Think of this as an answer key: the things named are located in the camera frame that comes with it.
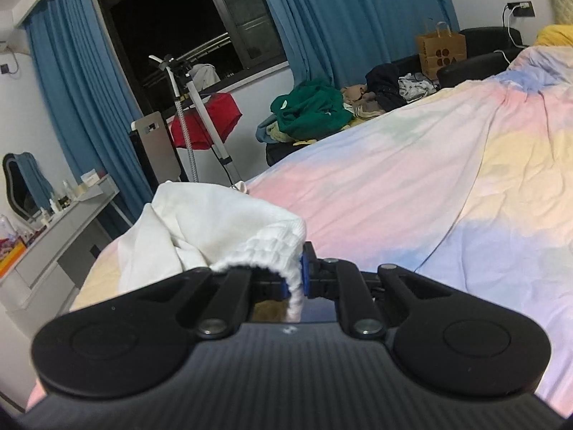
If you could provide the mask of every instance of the white towel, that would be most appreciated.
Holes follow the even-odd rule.
[[[220,81],[215,66],[212,64],[196,64],[190,74],[198,92]]]
[[[119,239],[119,292],[195,267],[268,268],[288,284],[287,320],[299,321],[305,238],[301,218],[266,201],[218,185],[167,182]]]

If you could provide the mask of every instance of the brown paper bag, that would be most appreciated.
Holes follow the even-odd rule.
[[[440,30],[441,25],[445,25],[447,30]],[[435,32],[416,37],[422,73],[433,81],[438,78],[437,73],[444,66],[468,57],[463,35],[452,32],[445,22],[436,24],[435,29]]]

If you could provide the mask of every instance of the pile of clothes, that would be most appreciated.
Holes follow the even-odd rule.
[[[266,144],[309,145],[432,93],[433,84],[410,74],[399,78],[390,63],[366,74],[366,84],[340,91],[324,80],[305,81],[273,101],[273,114],[260,123],[256,137]]]
[[[352,120],[340,91],[323,80],[300,83],[277,97],[270,110],[273,114],[257,129],[257,139],[269,144],[320,140]]]

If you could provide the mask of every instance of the wall socket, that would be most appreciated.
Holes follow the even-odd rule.
[[[534,4],[531,1],[517,1],[515,3],[508,3],[507,4],[509,11],[515,8],[514,10],[514,17],[515,18],[534,18],[535,11],[534,11]]]

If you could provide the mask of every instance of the green jacket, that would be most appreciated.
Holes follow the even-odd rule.
[[[342,93],[323,80],[304,81],[270,106],[280,132],[296,140],[322,139],[353,118],[343,107]]]

